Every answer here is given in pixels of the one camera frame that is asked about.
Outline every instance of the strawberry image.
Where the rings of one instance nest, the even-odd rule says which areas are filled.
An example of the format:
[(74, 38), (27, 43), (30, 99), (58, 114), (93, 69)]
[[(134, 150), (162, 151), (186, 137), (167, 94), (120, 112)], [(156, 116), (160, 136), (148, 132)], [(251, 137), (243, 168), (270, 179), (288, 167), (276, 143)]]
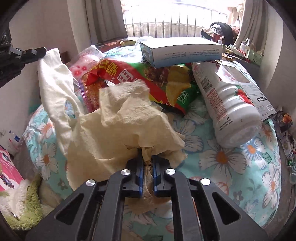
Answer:
[(235, 91), (235, 95), (234, 96), (239, 96), (239, 98), (248, 103), (253, 105), (252, 101), (249, 99), (249, 97), (246, 95), (246, 93), (243, 91), (242, 87), (240, 85), (236, 85), (237, 90)]

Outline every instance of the snack bag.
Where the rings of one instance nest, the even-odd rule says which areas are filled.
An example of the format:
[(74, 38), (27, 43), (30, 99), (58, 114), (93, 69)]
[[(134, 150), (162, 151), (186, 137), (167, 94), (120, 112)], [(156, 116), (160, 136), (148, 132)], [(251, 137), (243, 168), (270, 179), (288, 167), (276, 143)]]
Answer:
[(79, 86), (81, 89), (83, 101), (86, 104), (88, 112), (91, 113), (100, 107), (99, 89), (108, 87), (108, 85), (104, 80), (99, 79), (91, 85), (86, 86), (85, 80), (87, 79), (87, 75), (88, 74), (85, 74), (84, 76), (82, 76), (82, 78), (79, 79)]
[(73, 77), (79, 79), (90, 71), (104, 56), (96, 46), (92, 45), (75, 56), (71, 62), (67, 63), (67, 67), (72, 72)]
[(105, 53), (106, 57), (83, 76), (89, 86), (99, 79), (119, 84), (125, 81), (143, 80), (150, 89), (150, 99), (173, 106), (184, 114), (199, 93), (192, 74), (191, 64), (153, 68), (141, 51), (134, 46), (119, 47)]

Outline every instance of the white wall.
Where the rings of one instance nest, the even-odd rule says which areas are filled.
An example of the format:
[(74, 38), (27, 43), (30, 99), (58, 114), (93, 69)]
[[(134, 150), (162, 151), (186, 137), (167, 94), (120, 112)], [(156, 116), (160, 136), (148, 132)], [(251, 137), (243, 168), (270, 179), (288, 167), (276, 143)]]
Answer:
[(268, 5), (268, 35), (258, 85), (271, 104), (292, 115), (296, 131), (296, 40)]
[[(41, 25), (42, 1), (30, 0), (9, 24), (14, 47), (29, 49), (46, 47)], [(28, 122), (29, 107), (40, 103), (37, 63), (27, 64), (21, 75), (0, 88), (0, 130), (21, 136)], [(7, 134), (0, 144), (7, 146)]]
[[(70, 58), (90, 45), (84, 0), (29, 0), (11, 20), (14, 47), (23, 50), (57, 47)], [(40, 104), (37, 62), (0, 88), (0, 131), (21, 136), (28, 124), (29, 108)], [(8, 135), (0, 138), (7, 147)]]

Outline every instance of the white cardboard box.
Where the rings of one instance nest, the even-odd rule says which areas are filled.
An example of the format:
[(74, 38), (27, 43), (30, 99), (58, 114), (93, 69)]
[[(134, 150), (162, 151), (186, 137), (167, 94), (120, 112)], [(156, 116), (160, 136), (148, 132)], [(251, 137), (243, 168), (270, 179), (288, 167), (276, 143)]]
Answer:
[(144, 59), (153, 67), (222, 58), (223, 45), (201, 37), (150, 38), (140, 43)]

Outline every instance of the black backpack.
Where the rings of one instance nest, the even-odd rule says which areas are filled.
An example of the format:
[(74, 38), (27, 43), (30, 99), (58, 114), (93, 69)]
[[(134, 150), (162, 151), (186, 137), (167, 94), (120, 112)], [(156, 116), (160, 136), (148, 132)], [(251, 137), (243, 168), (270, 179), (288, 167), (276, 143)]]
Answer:
[(219, 31), (221, 32), (221, 36), (224, 36), (224, 44), (233, 45), (234, 39), (231, 27), (228, 24), (221, 22), (214, 22), (211, 24), (211, 26), (213, 26), (214, 24), (217, 24), (220, 27)]

